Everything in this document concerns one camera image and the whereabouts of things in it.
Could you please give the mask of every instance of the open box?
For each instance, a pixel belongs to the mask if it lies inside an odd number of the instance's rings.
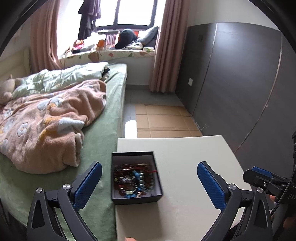
[[[145,196],[125,198],[121,196],[118,190],[114,189],[114,169],[116,166],[126,164],[149,164],[152,170],[157,172],[153,173],[154,188],[148,192]],[[163,195],[162,186],[159,179],[159,174],[152,151],[149,152],[115,152],[112,153],[112,164],[111,164],[111,199],[116,205],[121,204],[139,204],[148,202],[157,202]]]

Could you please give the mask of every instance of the pink blanket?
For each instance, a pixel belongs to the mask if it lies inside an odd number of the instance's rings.
[[[10,101],[0,110],[0,152],[17,169],[49,173],[80,163],[84,135],[106,104],[106,85],[87,80],[70,89]]]

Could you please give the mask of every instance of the baseboard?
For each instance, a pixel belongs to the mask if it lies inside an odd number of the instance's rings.
[[[126,85],[126,90],[149,90],[148,85]]]

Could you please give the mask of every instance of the black cable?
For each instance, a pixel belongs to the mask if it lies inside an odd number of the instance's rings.
[[[292,173],[292,176],[291,176],[291,179],[290,181],[288,182],[288,185],[286,187],[286,189],[284,190],[281,198],[279,199],[279,201],[277,202],[276,206],[274,207],[274,209],[271,211],[270,213],[270,216],[272,216],[274,214],[274,212],[277,210],[277,208],[279,207],[279,205],[281,204],[283,198],[285,197],[288,189],[291,187],[293,181],[294,181],[294,176],[295,176],[295,173],[296,173],[296,158],[294,159],[294,166],[293,166],[293,173]]]

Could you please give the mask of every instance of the beaded bracelet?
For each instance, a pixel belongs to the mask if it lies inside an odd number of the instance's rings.
[[[114,189],[125,198],[141,197],[154,188],[151,165],[136,164],[116,166],[114,170]]]

